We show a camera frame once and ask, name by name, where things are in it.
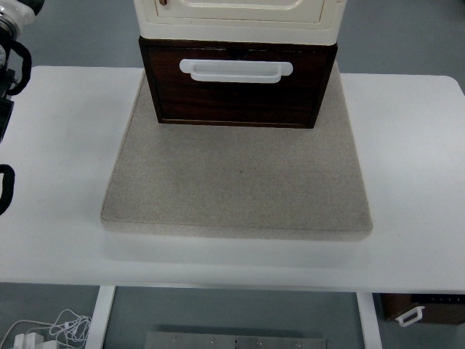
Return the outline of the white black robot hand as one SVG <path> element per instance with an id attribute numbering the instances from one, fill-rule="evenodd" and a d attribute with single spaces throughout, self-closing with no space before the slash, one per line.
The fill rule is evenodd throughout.
<path id="1" fill-rule="evenodd" d="M 1 17 L 16 24 L 31 24 L 43 5 L 44 0 L 1 0 Z"/>

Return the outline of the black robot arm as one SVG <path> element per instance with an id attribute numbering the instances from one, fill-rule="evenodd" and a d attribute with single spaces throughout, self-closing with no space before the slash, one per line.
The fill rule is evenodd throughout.
<path id="1" fill-rule="evenodd" d="M 31 53 L 17 39 L 24 27 L 34 22 L 43 5 L 44 0 L 1 1 L 1 140 L 14 108 L 11 96 L 20 94 L 31 78 Z M 20 79 L 8 67 L 12 52 L 22 59 Z"/>

